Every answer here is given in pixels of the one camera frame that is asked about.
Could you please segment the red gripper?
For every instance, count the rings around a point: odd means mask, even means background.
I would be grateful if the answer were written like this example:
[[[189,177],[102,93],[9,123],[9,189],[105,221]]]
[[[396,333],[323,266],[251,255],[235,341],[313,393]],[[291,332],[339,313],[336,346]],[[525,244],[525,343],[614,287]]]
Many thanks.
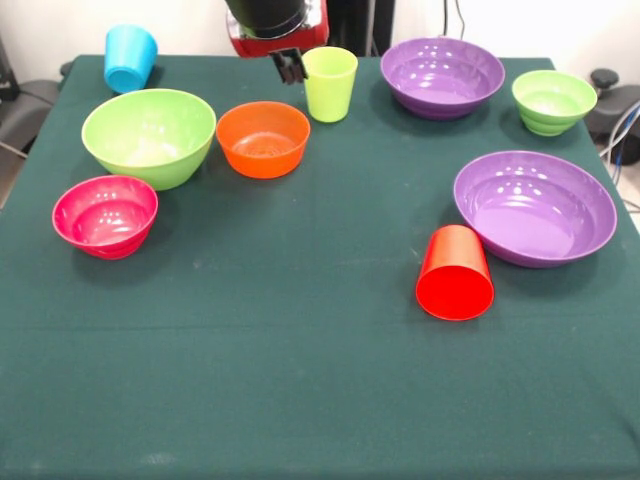
[[[227,6],[227,33],[236,53],[243,58],[270,56],[285,84],[303,83],[308,78],[301,51],[324,45],[329,36],[325,1],[303,1],[290,20],[271,29],[248,27],[238,21]]]

